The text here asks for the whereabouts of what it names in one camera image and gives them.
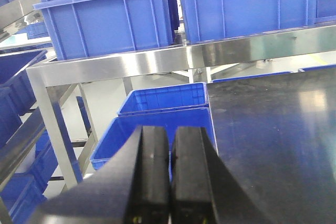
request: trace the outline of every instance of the stainless steel shelf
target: stainless steel shelf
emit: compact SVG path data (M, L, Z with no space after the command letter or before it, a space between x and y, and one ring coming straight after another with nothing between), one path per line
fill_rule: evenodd
M27 72L56 156L61 161L59 165L66 185L70 188L82 177L55 99L55 87L334 50L336 23L328 23L198 45L40 63L28 68Z
M42 14L33 5L40 0L14 0L0 7L0 42L41 19Z

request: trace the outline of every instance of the white floor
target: white floor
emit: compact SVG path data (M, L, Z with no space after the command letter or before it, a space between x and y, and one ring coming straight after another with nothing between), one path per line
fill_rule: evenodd
M293 71L297 72L299 68L312 67L336 63L336 52L327 52L323 54L313 54L304 56L287 57L273 59L270 61L258 61L253 66L244 71L237 72L231 76L223 71L216 74L214 79L248 76L262 73ZM150 75L131 78L134 89L145 89L162 87L176 84L187 83L186 77L176 74ZM99 81L86 83L84 85L85 93L88 99L90 112L96 127L98 138L102 136L105 129L111 120L117 116L116 112L126 98L123 82L121 79ZM77 139L86 138L86 132L83 122L80 117L80 112L77 106L76 96L80 95L78 89L70 96L68 101L62 107L62 111L69 130L70 138L75 141ZM75 153L78 156L82 148L75 148ZM87 171L88 174L94 173L92 167ZM54 176L61 176L59 168L56 169ZM51 181L45 191L47 198L58 195L64 186L64 181Z

